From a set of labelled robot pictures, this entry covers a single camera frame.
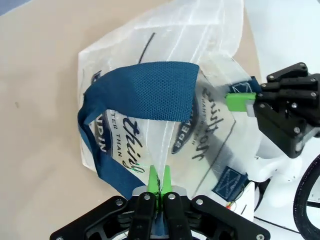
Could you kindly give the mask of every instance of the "white plastic bag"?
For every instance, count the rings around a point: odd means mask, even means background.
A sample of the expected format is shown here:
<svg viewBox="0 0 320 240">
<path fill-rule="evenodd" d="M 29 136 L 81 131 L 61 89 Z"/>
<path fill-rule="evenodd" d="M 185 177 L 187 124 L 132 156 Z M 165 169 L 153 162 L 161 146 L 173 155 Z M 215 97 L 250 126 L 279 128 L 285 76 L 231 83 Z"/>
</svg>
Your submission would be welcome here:
<svg viewBox="0 0 320 240">
<path fill-rule="evenodd" d="M 253 159 L 259 147 L 258 127 L 245 113 L 229 112 L 224 99 L 230 84 L 250 79 L 232 59 L 239 47 L 242 24 L 242 0 L 174 0 L 81 51 L 79 108 L 92 81 L 116 68 L 157 61 L 200 66 L 189 123 L 138 119 L 107 110 L 91 123 L 100 148 L 146 184 L 150 165 L 155 165 L 160 182 L 165 165 L 169 165 L 173 184 L 185 187 L 189 196 L 209 195 L 226 165 L 244 173 L 245 162 Z M 137 122 L 135 145 L 126 140 L 129 130 L 124 128 L 124 120 Z M 110 149 L 104 134 L 108 128 Z M 83 164 L 95 170 L 83 140 L 81 156 Z"/>
</svg>

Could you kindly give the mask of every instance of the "blue strap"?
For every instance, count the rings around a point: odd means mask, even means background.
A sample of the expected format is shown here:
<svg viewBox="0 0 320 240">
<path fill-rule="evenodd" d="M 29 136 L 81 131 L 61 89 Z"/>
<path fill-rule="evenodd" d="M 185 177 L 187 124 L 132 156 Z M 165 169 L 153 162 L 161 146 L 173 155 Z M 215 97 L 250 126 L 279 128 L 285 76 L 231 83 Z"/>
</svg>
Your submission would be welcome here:
<svg viewBox="0 0 320 240">
<path fill-rule="evenodd" d="M 98 176 L 125 198 L 144 184 L 100 150 L 89 123 L 106 110 L 140 119 L 185 122 L 192 111 L 198 71 L 198 65 L 188 62 L 126 66 L 101 76 L 84 93 L 78 112 L 80 134 L 92 152 Z"/>
</svg>

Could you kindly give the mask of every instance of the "black line on bag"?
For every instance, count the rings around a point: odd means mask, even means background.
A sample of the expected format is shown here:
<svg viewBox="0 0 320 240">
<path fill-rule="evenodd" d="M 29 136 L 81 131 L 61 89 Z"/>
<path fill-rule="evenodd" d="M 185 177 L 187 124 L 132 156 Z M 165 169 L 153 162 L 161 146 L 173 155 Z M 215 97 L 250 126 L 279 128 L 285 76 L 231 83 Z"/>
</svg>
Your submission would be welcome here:
<svg viewBox="0 0 320 240">
<path fill-rule="evenodd" d="M 287 231 L 293 232 L 293 233 L 295 233 L 295 234 L 301 234 L 301 233 L 300 233 L 300 232 L 298 232 L 298 231 L 292 230 L 292 229 L 287 228 L 287 227 L 285 227 L 285 226 L 280 226 L 280 225 L 275 224 L 275 223 L 273 223 L 273 222 L 270 222 L 270 221 L 267 221 L 267 220 L 261 219 L 261 218 L 259 218 L 259 217 L 257 217 L 257 216 L 255 216 L 254 218 L 255 218 L 255 219 L 258 219 L 258 220 L 259 220 L 259 221 L 261 221 L 261 222 L 264 222 L 264 223 L 267 223 L 267 224 L 273 225 L 273 226 L 275 226 L 275 227 L 278 227 L 278 228 L 281 228 L 281 229 L 284 229 L 284 230 L 287 230 Z"/>
<path fill-rule="evenodd" d="M 140 56 L 139 61 L 138 61 L 138 64 L 140 64 L 140 63 L 141 63 L 142 58 L 144 57 L 145 52 L 146 52 L 146 50 L 147 50 L 147 48 L 148 48 L 148 46 L 149 46 L 149 44 L 150 44 L 151 40 L 154 38 L 154 36 L 155 36 L 155 35 L 156 35 L 156 33 L 155 33 L 155 32 L 153 32 L 153 33 L 151 34 L 151 36 L 150 36 L 150 38 L 149 38 L 148 42 L 147 42 L 147 43 L 146 43 L 146 45 L 144 46 L 144 49 L 143 49 L 143 51 L 142 51 L 142 53 L 141 53 L 141 56 Z"/>
<path fill-rule="evenodd" d="M 222 143 L 222 145 L 221 145 L 221 147 L 220 147 L 220 149 L 219 149 L 219 151 L 218 151 L 218 154 L 216 155 L 215 159 L 213 160 L 212 164 L 210 165 L 210 168 L 209 168 L 208 171 L 205 173 L 204 177 L 201 179 L 199 185 L 196 187 L 196 189 L 195 189 L 195 191 L 194 191 L 194 193 L 193 193 L 193 198 L 195 197 L 195 194 L 198 192 L 201 184 L 204 182 L 206 176 L 207 176 L 208 173 L 211 171 L 212 166 L 213 166 L 213 165 L 215 164 L 215 162 L 218 160 L 218 157 L 220 156 L 220 153 L 221 153 L 222 149 L 224 148 L 224 146 L 225 146 L 228 138 L 229 138 L 230 135 L 232 134 L 232 131 L 234 130 L 234 127 L 235 127 L 235 125 L 236 125 L 236 120 L 235 120 L 235 119 L 233 119 L 233 120 L 234 120 L 234 122 L 233 122 L 233 124 L 232 124 L 232 127 L 231 127 L 231 129 L 230 129 L 229 134 L 226 136 L 226 139 L 225 139 L 224 142 Z"/>
</svg>

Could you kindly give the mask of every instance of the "screw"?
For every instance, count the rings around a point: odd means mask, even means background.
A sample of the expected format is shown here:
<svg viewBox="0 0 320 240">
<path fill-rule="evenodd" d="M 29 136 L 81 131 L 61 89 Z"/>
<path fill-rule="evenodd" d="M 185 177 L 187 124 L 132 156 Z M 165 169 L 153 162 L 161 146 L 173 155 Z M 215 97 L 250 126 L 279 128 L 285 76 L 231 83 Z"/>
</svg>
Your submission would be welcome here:
<svg viewBox="0 0 320 240">
<path fill-rule="evenodd" d="M 168 196 L 168 198 L 170 199 L 170 200 L 173 200 L 173 199 L 175 199 L 176 198 L 176 196 L 174 195 L 174 194 L 169 194 L 169 196 Z"/>
<path fill-rule="evenodd" d="M 117 206 L 121 206 L 122 204 L 124 204 L 124 202 L 119 199 L 119 200 L 115 201 L 115 204 L 116 204 Z"/>
<path fill-rule="evenodd" d="M 256 236 L 256 239 L 257 239 L 257 240 L 265 240 L 265 236 L 264 236 L 263 234 L 258 234 L 258 235 Z"/>
<path fill-rule="evenodd" d="M 149 200 L 150 198 L 151 198 L 151 197 L 150 197 L 149 194 L 144 195 L 144 199 L 145 199 L 145 200 Z"/>
<path fill-rule="evenodd" d="M 204 201 L 202 199 L 198 199 L 195 203 L 198 205 L 202 205 L 204 204 Z"/>
<path fill-rule="evenodd" d="M 299 133 L 300 133 L 300 128 L 296 126 L 296 127 L 293 129 L 293 131 L 294 131 L 296 134 L 299 134 Z"/>
</svg>

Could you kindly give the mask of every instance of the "blue fabric patch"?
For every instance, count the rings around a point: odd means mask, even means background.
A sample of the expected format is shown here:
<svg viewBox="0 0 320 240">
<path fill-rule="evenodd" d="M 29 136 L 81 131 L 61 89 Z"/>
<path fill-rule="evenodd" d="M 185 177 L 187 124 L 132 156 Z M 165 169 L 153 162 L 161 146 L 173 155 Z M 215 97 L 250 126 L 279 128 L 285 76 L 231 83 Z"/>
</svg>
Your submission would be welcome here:
<svg viewBox="0 0 320 240">
<path fill-rule="evenodd" d="M 240 194 L 241 188 L 247 179 L 248 177 L 246 175 L 243 175 L 227 166 L 212 191 L 227 202 L 234 201 Z"/>
<path fill-rule="evenodd" d="M 229 87 L 230 93 L 236 94 L 236 93 L 261 93 L 262 89 L 259 85 L 257 79 L 255 76 L 251 77 L 251 80 L 249 81 L 242 81 L 235 83 L 233 85 L 230 85 Z"/>
<path fill-rule="evenodd" d="M 92 152 L 98 176 L 125 198 L 144 183 L 100 150 L 89 123 L 106 110 L 140 119 L 186 122 L 190 118 L 199 66 L 189 62 L 147 62 L 120 67 L 93 80 L 78 112 L 78 128 Z"/>
</svg>

